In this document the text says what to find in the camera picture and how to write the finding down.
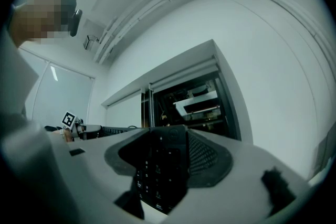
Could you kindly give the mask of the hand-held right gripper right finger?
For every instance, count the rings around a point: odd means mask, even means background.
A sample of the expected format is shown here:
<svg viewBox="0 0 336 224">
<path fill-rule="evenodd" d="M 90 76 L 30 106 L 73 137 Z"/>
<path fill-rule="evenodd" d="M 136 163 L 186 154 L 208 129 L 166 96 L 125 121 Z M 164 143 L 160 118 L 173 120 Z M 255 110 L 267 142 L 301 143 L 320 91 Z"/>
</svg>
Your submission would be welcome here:
<svg viewBox="0 0 336 224">
<path fill-rule="evenodd" d="M 234 159 L 233 168 L 214 187 L 189 189 L 168 215 L 168 223 L 287 223 L 309 198 L 308 182 L 268 151 L 216 134 L 196 133 L 227 148 Z M 261 177 L 274 167 L 296 199 L 271 216 L 272 204 Z"/>
</svg>

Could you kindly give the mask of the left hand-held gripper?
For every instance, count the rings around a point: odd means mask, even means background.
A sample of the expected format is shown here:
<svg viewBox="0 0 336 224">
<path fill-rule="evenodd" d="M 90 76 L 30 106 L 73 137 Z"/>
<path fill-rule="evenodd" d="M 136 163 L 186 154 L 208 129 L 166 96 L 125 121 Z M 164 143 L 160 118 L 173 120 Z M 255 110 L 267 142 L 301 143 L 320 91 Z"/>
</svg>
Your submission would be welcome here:
<svg viewBox="0 0 336 224">
<path fill-rule="evenodd" d="M 64 129 L 70 130 L 73 141 L 79 141 L 80 134 L 95 133 L 102 129 L 101 125 L 84 125 L 82 119 L 78 118 L 75 114 L 69 111 L 66 111 L 61 123 Z"/>
</svg>

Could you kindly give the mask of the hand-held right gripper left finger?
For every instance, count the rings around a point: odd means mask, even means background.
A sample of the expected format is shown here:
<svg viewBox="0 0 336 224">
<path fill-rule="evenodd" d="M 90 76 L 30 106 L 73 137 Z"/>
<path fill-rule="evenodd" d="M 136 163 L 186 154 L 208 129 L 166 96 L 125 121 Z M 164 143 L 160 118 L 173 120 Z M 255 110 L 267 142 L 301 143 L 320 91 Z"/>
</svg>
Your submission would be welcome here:
<svg viewBox="0 0 336 224">
<path fill-rule="evenodd" d="M 116 201 L 134 194 L 135 168 L 118 154 L 120 148 L 147 132 L 66 143 L 49 134 L 55 168 L 49 202 L 62 219 L 72 223 L 143 223 Z"/>
</svg>

